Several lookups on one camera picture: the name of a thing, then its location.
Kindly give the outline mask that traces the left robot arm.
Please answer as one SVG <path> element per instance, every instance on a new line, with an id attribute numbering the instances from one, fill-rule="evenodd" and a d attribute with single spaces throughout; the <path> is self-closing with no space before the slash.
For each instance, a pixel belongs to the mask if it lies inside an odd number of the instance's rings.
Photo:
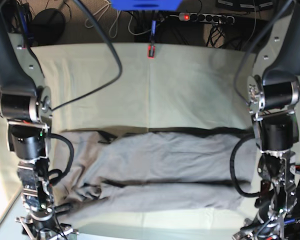
<path id="1" fill-rule="evenodd" d="M 300 0 L 288 0 L 255 37 L 239 65 L 243 68 L 248 56 L 265 36 L 266 43 L 254 63 L 254 75 L 247 81 L 244 99 L 253 132 L 244 136 L 230 155 L 229 170 L 236 191 L 245 198 L 255 198 L 258 212 L 246 219 L 235 233 L 234 240 L 282 240 L 285 237 L 285 216 L 297 204 L 296 154 L 293 145 L 299 141 L 296 105 L 300 100 Z M 266 51 L 271 42 L 281 40 L 273 60 Z M 235 157 L 247 141 L 255 140 L 260 151 L 257 171 L 260 190 L 242 190 L 235 174 Z"/>

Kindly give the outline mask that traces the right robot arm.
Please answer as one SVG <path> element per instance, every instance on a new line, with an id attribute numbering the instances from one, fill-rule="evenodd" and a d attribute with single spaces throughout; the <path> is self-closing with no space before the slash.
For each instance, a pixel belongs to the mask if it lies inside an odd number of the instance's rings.
<path id="1" fill-rule="evenodd" d="M 7 148 L 18 158 L 17 176 L 25 217 L 17 217 L 22 233 L 31 240 L 75 240 L 78 230 L 60 223 L 58 215 L 69 203 L 56 206 L 53 187 L 70 171 L 73 144 L 52 133 L 51 90 L 40 63 L 28 45 L 25 29 L 10 33 L 0 0 L 0 117 L 7 122 Z M 51 140 L 69 149 L 64 170 L 50 169 Z"/>

